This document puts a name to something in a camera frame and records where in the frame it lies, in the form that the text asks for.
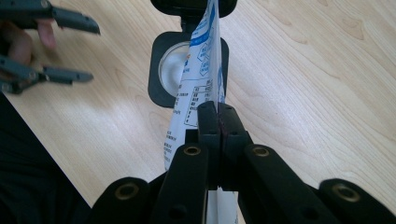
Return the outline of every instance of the wooden surface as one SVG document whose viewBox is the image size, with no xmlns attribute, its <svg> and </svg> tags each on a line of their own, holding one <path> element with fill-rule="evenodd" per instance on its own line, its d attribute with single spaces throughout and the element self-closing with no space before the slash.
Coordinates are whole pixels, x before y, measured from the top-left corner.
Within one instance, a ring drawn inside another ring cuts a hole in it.
<svg viewBox="0 0 396 224">
<path fill-rule="evenodd" d="M 51 1 L 82 11 L 102 35 L 55 28 L 35 64 L 94 73 L 8 95 L 89 204 L 114 180 L 163 172 L 172 111 L 147 93 L 151 46 L 179 18 L 147 1 Z M 230 48 L 227 103 L 255 143 L 274 148 L 314 187 L 352 181 L 396 213 L 396 3 L 240 0 L 220 21 Z"/>
</svg>

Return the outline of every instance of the finger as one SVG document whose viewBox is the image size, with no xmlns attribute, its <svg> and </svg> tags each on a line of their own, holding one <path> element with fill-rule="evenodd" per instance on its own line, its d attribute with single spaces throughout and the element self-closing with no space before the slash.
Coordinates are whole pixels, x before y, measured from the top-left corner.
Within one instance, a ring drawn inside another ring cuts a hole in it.
<svg viewBox="0 0 396 224">
<path fill-rule="evenodd" d="M 41 43 L 49 49 L 55 49 L 56 41 L 51 26 L 53 20 L 37 20 L 37 31 Z"/>
<path fill-rule="evenodd" d="M 9 44 L 8 57 L 28 64 L 32 57 L 32 38 L 11 22 L 3 22 L 0 35 Z"/>
</svg>

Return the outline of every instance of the human hand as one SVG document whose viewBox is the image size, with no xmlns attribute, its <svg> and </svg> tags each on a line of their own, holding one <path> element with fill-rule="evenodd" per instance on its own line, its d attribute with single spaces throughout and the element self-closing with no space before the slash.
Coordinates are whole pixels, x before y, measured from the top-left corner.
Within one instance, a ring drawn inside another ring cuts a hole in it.
<svg viewBox="0 0 396 224">
<path fill-rule="evenodd" d="M 49 49 L 56 47 L 52 30 L 53 20 L 37 20 L 41 43 Z M 29 64 L 32 59 L 32 37 L 10 21 L 0 21 L 0 38 L 8 45 L 7 56 L 18 63 Z"/>
</svg>

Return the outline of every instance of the wooden table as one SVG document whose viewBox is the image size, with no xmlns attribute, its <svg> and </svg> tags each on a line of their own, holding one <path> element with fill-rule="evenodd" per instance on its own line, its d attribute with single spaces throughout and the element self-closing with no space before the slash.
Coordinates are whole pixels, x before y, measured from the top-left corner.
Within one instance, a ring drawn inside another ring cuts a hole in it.
<svg viewBox="0 0 396 224">
<path fill-rule="evenodd" d="M 163 169 L 172 110 L 149 99 L 155 37 L 179 18 L 147 1 L 51 1 L 91 15 L 102 34 L 55 28 L 48 63 L 94 73 L 8 99 L 92 205 L 113 181 Z M 396 3 L 249 0 L 220 20 L 230 48 L 227 103 L 255 143 L 274 148 L 314 187 L 340 177 L 396 213 Z"/>
</svg>

